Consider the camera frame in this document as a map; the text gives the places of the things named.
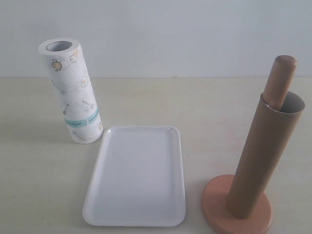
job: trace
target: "cartoon illustration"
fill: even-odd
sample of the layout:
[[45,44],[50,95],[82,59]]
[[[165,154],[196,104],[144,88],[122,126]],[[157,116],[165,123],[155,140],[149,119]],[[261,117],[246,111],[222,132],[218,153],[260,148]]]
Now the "cartoon illustration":
[[83,77],[81,78],[81,86],[82,86],[82,88],[83,88],[83,87],[86,87],[87,85],[88,85],[88,77],[83,76]]
[[91,107],[91,109],[93,109],[94,108],[94,103],[88,103],[88,102],[86,102],[86,101],[82,101],[84,104],[87,104],[87,105],[89,105],[90,107]]
[[69,57],[69,60],[72,63],[77,63],[77,57],[78,57],[78,49],[74,50],[73,55]]
[[79,136],[75,131],[72,131],[72,133],[77,136],[80,140],[83,140],[83,141],[87,141],[86,139],[82,138],[81,136]]
[[62,69],[62,64],[56,59],[52,59],[52,67],[54,67],[56,72],[59,72]]
[[63,110],[63,115],[66,115],[66,110],[67,110],[68,107],[69,107],[69,105],[67,104],[67,105],[65,106],[65,109]]
[[66,92],[65,90],[59,88],[59,87],[54,83],[53,80],[51,80],[51,82],[52,82],[53,85],[59,90],[59,92],[60,92],[62,95],[66,95],[66,94],[67,94],[67,92]]

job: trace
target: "kitchen roll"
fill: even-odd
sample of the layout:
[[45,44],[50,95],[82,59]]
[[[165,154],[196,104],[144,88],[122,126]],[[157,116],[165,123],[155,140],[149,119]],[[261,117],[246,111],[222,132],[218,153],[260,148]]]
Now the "kitchen roll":
[[103,127],[80,43],[52,39],[39,52],[72,139],[79,144],[96,141]]

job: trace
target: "cardboard core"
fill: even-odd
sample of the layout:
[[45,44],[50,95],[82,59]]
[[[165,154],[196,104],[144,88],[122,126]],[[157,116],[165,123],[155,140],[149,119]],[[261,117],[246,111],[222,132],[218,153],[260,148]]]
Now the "cardboard core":
[[70,48],[73,44],[69,41],[56,41],[47,45],[47,50],[52,52],[63,51]]
[[280,111],[261,96],[227,198],[227,209],[236,218],[252,215],[304,107],[292,92],[287,92]]
[[292,92],[288,92],[280,112],[286,114],[295,114],[304,108],[304,101],[298,95]]

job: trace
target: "white table surface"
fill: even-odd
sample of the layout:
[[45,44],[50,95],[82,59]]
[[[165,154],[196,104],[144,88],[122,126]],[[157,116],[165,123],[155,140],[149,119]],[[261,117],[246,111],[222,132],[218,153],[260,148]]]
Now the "white table surface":
[[[205,184],[235,173],[265,78],[93,79],[104,127],[173,125],[181,132],[187,213],[173,228],[92,227],[81,209],[100,140],[71,140],[48,79],[0,79],[0,233],[212,234]],[[266,193],[269,234],[312,231],[312,79],[291,90],[306,109]]]

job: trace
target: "white tray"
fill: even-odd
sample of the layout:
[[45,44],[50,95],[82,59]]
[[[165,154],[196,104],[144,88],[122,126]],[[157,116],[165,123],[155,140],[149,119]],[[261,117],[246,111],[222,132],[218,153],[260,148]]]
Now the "white tray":
[[82,215],[95,226],[175,226],[185,217],[181,141],[171,126],[104,133]]

